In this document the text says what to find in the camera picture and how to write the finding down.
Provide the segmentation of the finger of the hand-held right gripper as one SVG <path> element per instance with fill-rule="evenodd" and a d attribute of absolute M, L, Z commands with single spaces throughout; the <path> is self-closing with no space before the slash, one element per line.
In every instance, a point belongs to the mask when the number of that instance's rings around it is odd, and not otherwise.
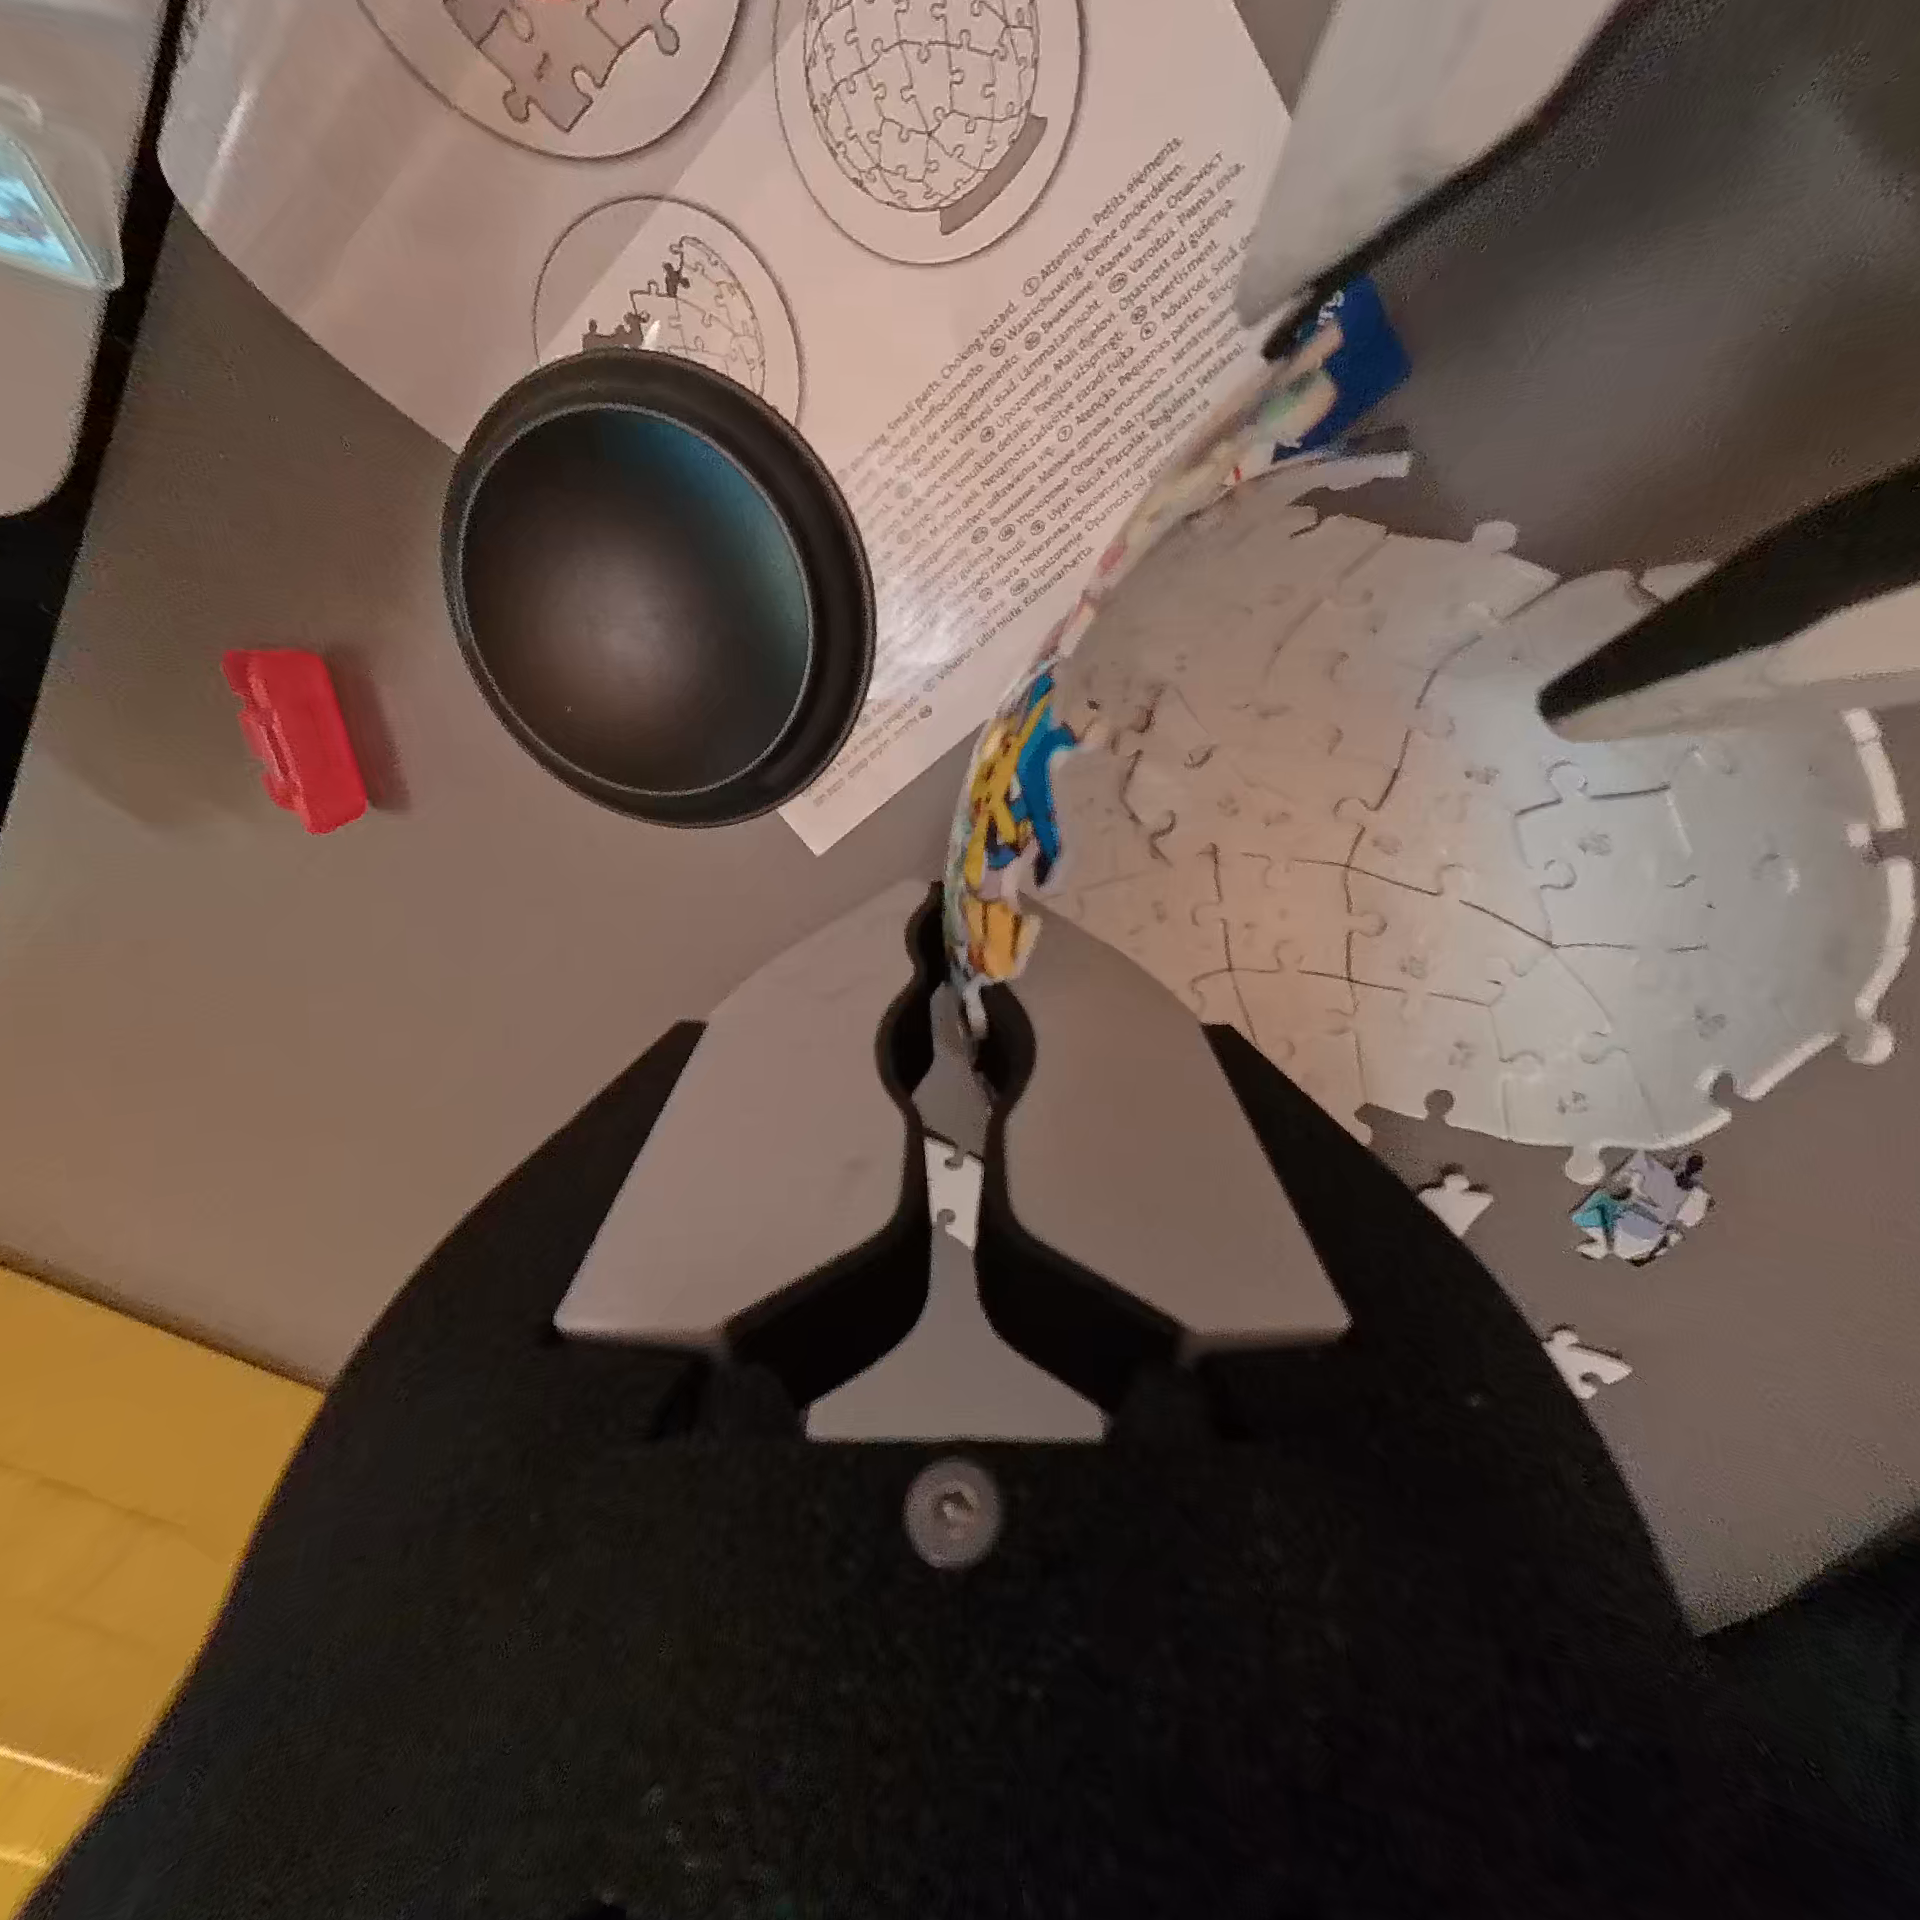
<path fill-rule="evenodd" d="M 1920 463 L 1775 523 L 1536 687 L 1560 740 L 1920 700 Z"/>
<path fill-rule="evenodd" d="M 1342 0 L 1239 260 L 1239 324 L 1266 357 L 1525 159 L 1639 19 L 1645 0 Z"/>

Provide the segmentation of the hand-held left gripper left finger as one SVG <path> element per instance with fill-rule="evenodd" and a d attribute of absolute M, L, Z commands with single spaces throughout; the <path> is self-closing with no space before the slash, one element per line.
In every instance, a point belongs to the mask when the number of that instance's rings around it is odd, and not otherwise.
<path fill-rule="evenodd" d="M 916 1064 L 896 1064 L 930 1006 L 930 884 L 896 879 L 756 963 L 673 1073 L 553 1335 L 722 1347 L 754 1310 L 828 1274 L 906 1222 L 928 1287 Z"/>

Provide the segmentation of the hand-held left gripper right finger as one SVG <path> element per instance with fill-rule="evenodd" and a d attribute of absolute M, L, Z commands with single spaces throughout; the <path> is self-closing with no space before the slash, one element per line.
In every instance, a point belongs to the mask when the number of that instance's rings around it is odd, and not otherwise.
<path fill-rule="evenodd" d="M 1136 958 L 1040 927 L 982 997 L 1011 1222 L 1169 1315 L 1177 1347 L 1322 1347 L 1351 1329 L 1205 1021 Z"/>

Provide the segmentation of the partly built puzzle ball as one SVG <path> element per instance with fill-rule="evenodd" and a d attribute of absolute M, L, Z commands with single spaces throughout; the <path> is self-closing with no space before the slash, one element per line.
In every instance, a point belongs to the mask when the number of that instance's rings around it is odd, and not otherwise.
<path fill-rule="evenodd" d="M 1040 927 L 1136 958 L 1342 1121 L 1692 1150 L 1725 1091 L 1897 1053 L 1908 796 L 1867 705 L 1560 740 L 1536 687 L 1712 563 L 1552 575 L 1322 509 L 1406 479 L 1345 428 L 1408 375 L 1370 278 L 1185 443 L 987 712 L 950 822 L 967 1035 Z"/>

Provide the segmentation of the colourful blue puzzle piece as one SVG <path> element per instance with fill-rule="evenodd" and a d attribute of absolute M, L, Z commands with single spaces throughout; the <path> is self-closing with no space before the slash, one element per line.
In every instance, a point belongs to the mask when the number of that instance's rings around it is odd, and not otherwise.
<path fill-rule="evenodd" d="M 1577 1213 L 1577 1255 L 1591 1263 L 1658 1263 L 1712 1216 L 1705 1153 L 1625 1153 Z"/>

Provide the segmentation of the black round ball stand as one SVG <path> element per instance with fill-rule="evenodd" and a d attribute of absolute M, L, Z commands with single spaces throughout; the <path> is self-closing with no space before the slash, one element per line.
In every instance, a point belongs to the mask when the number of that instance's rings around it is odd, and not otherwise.
<path fill-rule="evenodd" d="M 448 620 L 570 790 L 664 830 L 802 796 L 871 687 L 871 570 L 814 443 L 670 348 L 572 348 L 464 433 Z"/>

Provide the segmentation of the white instruction leaflet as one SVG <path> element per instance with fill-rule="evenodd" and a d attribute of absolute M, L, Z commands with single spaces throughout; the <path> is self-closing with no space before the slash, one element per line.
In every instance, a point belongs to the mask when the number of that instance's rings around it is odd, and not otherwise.
<path fill-rule="evenodd" d="M 188 9 L 157 167 L 370 398 L 458 443 L 538 362 L 768 398 L 871 570 L 813 856 L 967 740 L 1249 362 L 1289 109 L 1243 9 Z"/>

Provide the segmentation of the small red plastic clip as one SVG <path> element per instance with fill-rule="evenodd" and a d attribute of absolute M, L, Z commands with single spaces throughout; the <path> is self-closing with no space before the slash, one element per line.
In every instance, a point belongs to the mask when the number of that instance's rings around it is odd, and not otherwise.
<path fill-rule="evenodd" d="M 275 811 L 331 833 L 370 811 L 370 786 L 317 648 L 223 648 L 242 740 Z"/>

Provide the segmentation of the yellow plastic bin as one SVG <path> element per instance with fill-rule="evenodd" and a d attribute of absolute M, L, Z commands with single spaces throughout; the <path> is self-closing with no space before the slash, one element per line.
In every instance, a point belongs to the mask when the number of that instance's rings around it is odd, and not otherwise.
<path fill-rule="evenodd" d="M 129 1775 L 317 1391 L 0 1266 L 0 1915 Z"/>

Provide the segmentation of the clear plastic block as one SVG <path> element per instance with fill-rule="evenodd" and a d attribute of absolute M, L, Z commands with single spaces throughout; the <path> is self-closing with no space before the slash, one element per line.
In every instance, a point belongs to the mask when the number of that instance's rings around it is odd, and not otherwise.
<path fill-rule="evenodd" d="M 120 260 L 120 167 L 27 87 L 0 87 L 0 269 L 80 293 L 116 293 Z"/>

